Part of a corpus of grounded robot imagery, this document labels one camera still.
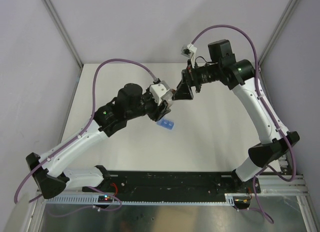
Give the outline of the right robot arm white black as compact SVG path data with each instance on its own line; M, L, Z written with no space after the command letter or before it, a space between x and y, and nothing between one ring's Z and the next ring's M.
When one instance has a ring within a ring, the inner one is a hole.
M296 131L290 132L281 122L265 98L261 83L255 78L255 69L248 60L237 61L229 40L219 40L208 45L211 62L198 66L196 47L183 46L181 54L188 58L187 67L181 72L181 81L173 94L174 100L191 100L192 89L198 93L203 84L220 81L241 101L251 118L260 143L248 150L248 158L233 171L231 186L243 192L249 180L279 159L300 139Z

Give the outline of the blue weekly pill organizer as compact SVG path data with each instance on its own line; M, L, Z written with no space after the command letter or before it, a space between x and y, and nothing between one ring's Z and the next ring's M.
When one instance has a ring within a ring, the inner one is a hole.
M165 118L162 118L156 124L158 126L165 128L165 129L168 129L168 130L172 130L175 125L175 123L173 121L165 119Z

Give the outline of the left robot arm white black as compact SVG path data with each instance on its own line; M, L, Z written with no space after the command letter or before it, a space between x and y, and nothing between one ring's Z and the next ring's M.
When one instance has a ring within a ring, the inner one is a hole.
M50 199L66 188L108 190L110 174L102 165L90 169L69 169L68 166L90 147L125 128L129 120L148 115L152 121L159 121L170 112L172 96L164 81L150 85L145 92L137 84L126 84L75 135L42 155L28 155L27 164L34 171L32 176L42 196Z

